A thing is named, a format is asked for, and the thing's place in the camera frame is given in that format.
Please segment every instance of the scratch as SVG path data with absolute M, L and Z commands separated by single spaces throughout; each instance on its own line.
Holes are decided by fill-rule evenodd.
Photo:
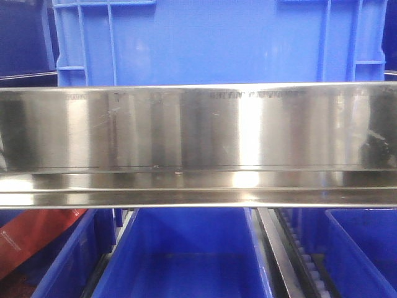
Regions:
M 368 134 L 373 136 L 374 138 L 378 138 L 379 140 L 382 140 L 382 141 L 386 140 L 386 138 L 382 137 L 379 133 L 376 133 L 373 130 L 368 129 Z
M 113 116 L 116 116 L 118 110 L 120 110 L 120 109 L 121 109 L 121 107 L 115 107 L 114 109 L 111 109 L 111 110 L 107 111 L 107 116 L 109 118 L 112 118 Z
M 100 127 L 101 125 L 104 125 L 104 124 L 107 124 L 106 120 L 101 122 L 101 123 L 99 123 L 99 124 L 97 124 L 97 125 L 94 125 L 92 128 L 96 129 L 97 127 Z

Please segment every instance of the metal rail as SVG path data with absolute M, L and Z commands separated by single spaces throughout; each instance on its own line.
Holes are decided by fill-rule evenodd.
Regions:
M 269 210 L 267 208 L 259 208 L 258 214 L 262 224 L 263 234 L 269 246 L 267 249 L 273 254 L 275 267 L 280 273 L 281 283 L 285 287 L 286 296 L 288 298 L 305 298 L 306 296 L 300 286 L 298 276 L 293 269 Z
M 397 206 L 397 84 L 0 89 L 0 208 Z

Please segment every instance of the blue storage box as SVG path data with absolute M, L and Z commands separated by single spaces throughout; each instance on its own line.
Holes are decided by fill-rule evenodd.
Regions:
M 140 209 L 93 297 L 266 297 L 248 209 Z
M 58 51 L 50 0 L 0 1 L 0 77 L 54 71 Z
M 343 298 L 397 297 L 397 210 L 328 210 L 326 268 Z
M 383 80 L 386 0 L 53 0 L 60 86 Z
M 0 226 L 21 212 L 0 211 Z M 37 286 L 32 298 L 80 297 L 100 256 L 112 250 L 112 221 L 112 209 L 88 210 L 67 231 L 21 264 L 16 270 L 27 276 L 28 284 Z
M 382 47 L 386 55 L 386 69 L 397 70 L 397 0 L 389 0 L 387 4 Z
M 287 217 L 305 253 L 325 253 L 329 220 L 326 208 L 290 208 Z
M 125 217 L 127 216 L 127 210 L 121 208 L 116 208 L 113 210 L 116 227 L 121 228 L 124 224 Z

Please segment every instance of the stainless steel shelf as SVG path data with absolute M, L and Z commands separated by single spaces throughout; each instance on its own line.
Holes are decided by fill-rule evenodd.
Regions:
M 397 206 L 397 84 L 0 89 L 0 208 Z

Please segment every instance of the blue plastic bin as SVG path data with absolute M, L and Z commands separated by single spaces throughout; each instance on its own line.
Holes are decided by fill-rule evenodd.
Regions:
M 386 69 L 397 70 L 397 0 L 389 0 L 387 4 L 382 47 L 386 55 Z
M 116 227 L 121 228 L 124 224 L 125 217 L 127 216 L 127 210 L 121 208 L 113 210 Z
M 22 210 L 0 211 L 4 225 Z M 32 298 L 78 298 L 100 256 L 112 250 L 112 209 L 88 210 L 65 233 L 16 270 L 37 286 Z
M 271 298 L 259 255 L 247 209 L 140 209 L 93 297 Z
M 343 298 L 397 297 L 397 210 L 328 210 L 326 268 Z
M 50 0 L 0 1 L 0 77 L 54 71 L 58 52 Z
M 386 0 L 53 0 L 60 86 L 383 80 Z
M 326 208 L 288 208 L 285 210 L 291 228 L 305 253 L 325 253 L 328 244 L 329 220 Z

